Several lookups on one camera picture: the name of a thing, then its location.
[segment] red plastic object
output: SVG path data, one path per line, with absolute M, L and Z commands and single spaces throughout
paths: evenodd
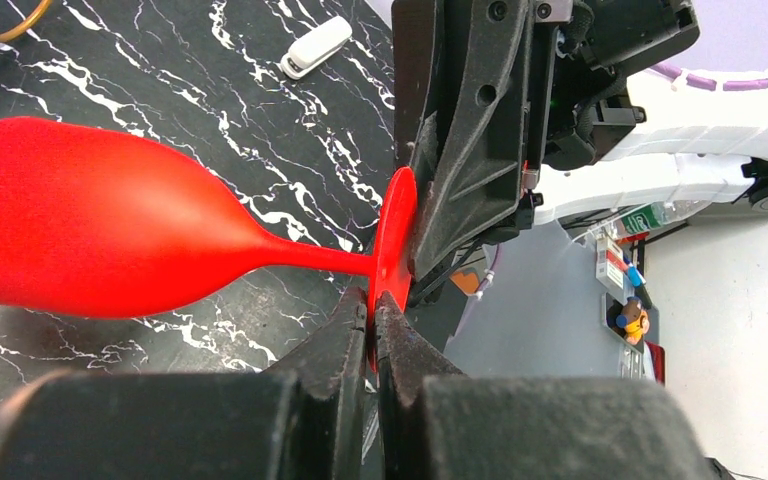
M 0 304 L 95 318 L 179 308 L 266 265 L 372 277 L 404 307 L 416 209 L 395 175 L 370 256 L 264 230 L 189 157 L 124 133 L 35 118 L 0 120 Z

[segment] black marble table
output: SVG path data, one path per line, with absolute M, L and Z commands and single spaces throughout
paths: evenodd
M 36 3 L 0 0 L 0 32 Z M 363 0 L 55 3 L 0 45 L 0 118 L 152 138 L 209 168 L 273 233 L 352 251 L 371 240 L 392 173 L 393 68 L 389 29 Z M 352 40 L 310 76 L 285 78 L 289 45 L 335 15 Z M 259 371 L 325 319 L 348 280 L 265 268 L 124 321 L 0 307 L 0 402 L 63 368 Z

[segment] bottle label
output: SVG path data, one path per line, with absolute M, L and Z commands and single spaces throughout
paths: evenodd
M 630 235 L 649 232 L 662 226 L 658 219 L 655 218 L 655 212 L 652 211 L 651 206 L 643 207 L 630 215 L 626 215 L 623 217 L 622 222 L 625 231 Z

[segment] white floor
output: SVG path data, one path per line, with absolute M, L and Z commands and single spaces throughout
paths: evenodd
M 667 389 L 707 455 L 768 479 L 768 219 L 694 226 L 646 256 Z

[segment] marble surface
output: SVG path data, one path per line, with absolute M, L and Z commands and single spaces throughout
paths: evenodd
M 0 32 L 36 3 L 0 0 Z M 281 55 L 334 15 L 352 40 L 286 79 Z M 273 233 L 353 251 L 371 240 L 392 173 L 392 83 L 389 29 L 363 0 L 67 0 L 0 45 L 0 118 L 155 139 L 210 169 Z M 266 268 L 124 321 L 0 307 L 0 402 L 62 368 L 259 371 L 326 318 L 347 282 Z

